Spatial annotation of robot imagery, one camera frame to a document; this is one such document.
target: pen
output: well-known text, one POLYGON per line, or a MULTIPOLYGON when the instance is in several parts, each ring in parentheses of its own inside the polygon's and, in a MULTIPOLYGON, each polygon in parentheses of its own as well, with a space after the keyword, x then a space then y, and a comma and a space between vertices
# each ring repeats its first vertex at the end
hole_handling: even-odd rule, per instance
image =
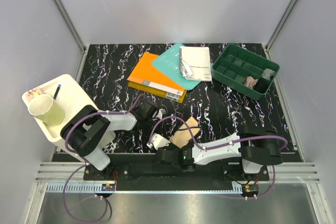
POLYGON ((56 100, 56 97, 57 97, 57 94, 58 94, 58 91, 59 91, 60 88, 61 88, 61 84, 59 84, 59 85, 57 86, 56 92, 55 92, 55 94, 54 94, 54 100, 56 100))

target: paper cup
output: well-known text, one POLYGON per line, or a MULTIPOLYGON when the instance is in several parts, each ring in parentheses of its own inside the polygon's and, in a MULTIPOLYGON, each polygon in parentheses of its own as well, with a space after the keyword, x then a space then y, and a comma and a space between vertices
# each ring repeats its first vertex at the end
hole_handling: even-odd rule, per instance
POLYGON ((62 108, 48 94, 40 94, 34 97, 29 103, 28 111, 48 125, 59 125, 65 117, 62 108))

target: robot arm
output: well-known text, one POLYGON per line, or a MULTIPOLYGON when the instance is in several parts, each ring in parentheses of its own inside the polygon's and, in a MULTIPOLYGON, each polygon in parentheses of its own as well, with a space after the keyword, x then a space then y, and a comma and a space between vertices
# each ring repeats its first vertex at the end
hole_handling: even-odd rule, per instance
MULTIPOLYGON (((281 164, 282 157, 279 143, 274 139, 232 143, 234 140, 259 135, 275 135, 275 133, 267 132, 264 129, 251 129, 243 126, 238 132, 226 138, 201 144, 204 149, 200 149, 193 143, 189 143, 180 151, 181 167, 182 169, 193 170, 195 165, 207 165, 220 159, 240 157, 244 173, 257 174, 264 165, 281 164), (226 143, 228 144, 227 146, 206 150, 209 147, 226 143)), ((174 155, 174 157, 179 156, 179 154, 176 155, 178 147, 158 134, 153 135, 152 144, 157 150, 158 162, 169 163, 166 160, 167 157, 170 155, 174 155)))
MULTIPOLYGON (((70 129, 82 118, 97 110, 87 105, 80 110, 69 123, 67 123, 61 130, 60 135, 66 139, 70 129)), ((69 138, 70 147, 83 159, 89 161, 97 170, 104 170, 110 161, 110 158, 101 149, 102 146, 98 145, 102 142, 102 138, 107 139, 103 147, 110 143, 116 130, 130 131, 134 127, 142 129, 148 126, 148 123, 153 123, 154 118, 161 119, 165 114, 164 109, 158 109, 154 104, 145 101, 141 106, 135 107, 131 113, 128 114, 103 114, 96 115, 89 118, 78 125, 69 138)))
MULTIPOLYGON (((65 139, 70 129, 83 117, 95 113, 97 110, 88 105, 85 106, 62 129, 61 136, 65 139)), ((97 170, 104 170, 110 163, 108 156, 102 151, 101 142, 105 134, 115 130, 132 130, 135 127, 143 129, 154 123, 154 118, 161 119, 165 113, 154 104, 145 101, 141 106, 135 107, 128 114, 96 115, 85 121, 74 130, 69 138, 69 145, 80 157, 88 160, 97 170)), ((240 138, 258 135, 275 135, 263 128, 250 129, 246 126, 234 134, 220 140, 201 144, 204 149, 194 146, 192 142, 182 149, 171 143, 159 134, 154 134, 151 143, 156 149, 158 163, 172 165, 181 170, 193 171, 196 165, 207 165, 213 161, 240 157, 244 173, 256 174, 264 165, 276 165, 282 163, 278 141, 265 139, 262 141, 248 141, 233 144, 232 141, 240 138), (227 146, 206 150, 207 148, 229 143, 227 146)))

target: white tray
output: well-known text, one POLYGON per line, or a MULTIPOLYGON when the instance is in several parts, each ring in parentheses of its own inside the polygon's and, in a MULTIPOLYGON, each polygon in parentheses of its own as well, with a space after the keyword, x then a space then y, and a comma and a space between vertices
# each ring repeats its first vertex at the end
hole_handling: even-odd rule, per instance
MULTIPOLYGON (((92 105, 96 109, 97 106, 94 104, 94 102, 89 98, 89 96, 85 93, 85 91, 80 87, 80 85, 69 75, 69 74, 63 74, 62 76, 59 76, 55 78, 54 80, 48 81, 37 88, 40 88, 41 91, 44 94, 49 94, 52 97, 55 94, 55 91, 57 89, 57 86, 61 84, 61 88, 58 92, 58 95, 56 97, 56 102, 60 105, 60 107, 65 111, 65 118, 63 122, 59 125, 55 126, 49 126, 45 123, 43 123, 41 120, 35 119, 37 124, 40 126, 41 130, 47 137, 47 139, 55 144, 56 146, 60 147, 62 150, 68 152, 65 149, 65 141, 60 136, 60 132, 62 128, 86 105, 92 105)), ((26 93, 25 92, 22 95, 22 100, 25 102, 26 106, 28 107, 28 100, 26 99, 26 93)), ((111 141, 111 138, 106 141, 101 141, 99 146, 102 148, 111 141)), ((77 158, 80 161, 83 161, 77 154, 70 153, 72 156, 77 158)))

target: metal floor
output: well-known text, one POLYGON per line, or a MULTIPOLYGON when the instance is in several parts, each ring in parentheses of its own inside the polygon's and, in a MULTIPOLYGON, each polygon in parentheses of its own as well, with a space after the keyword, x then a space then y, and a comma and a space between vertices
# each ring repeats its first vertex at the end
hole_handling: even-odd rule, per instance
MULTIPOLYGON (((263 190, 269 185, 260 185, 263 190)), ((67 194, 67 205, 77 218, 85 221, 100 217, 103 201, 88 194, 67 194)), ((276 184, 274 190, 258 200, 232 200, 219 195, 114 194, 108 198, 113 214, 99 223, 113 224, 230 224, 230 223, 318 223, 304 184, 276 184)), ((46 193, 38 224, 78 223, 66 213, 61 193, 46 193)))

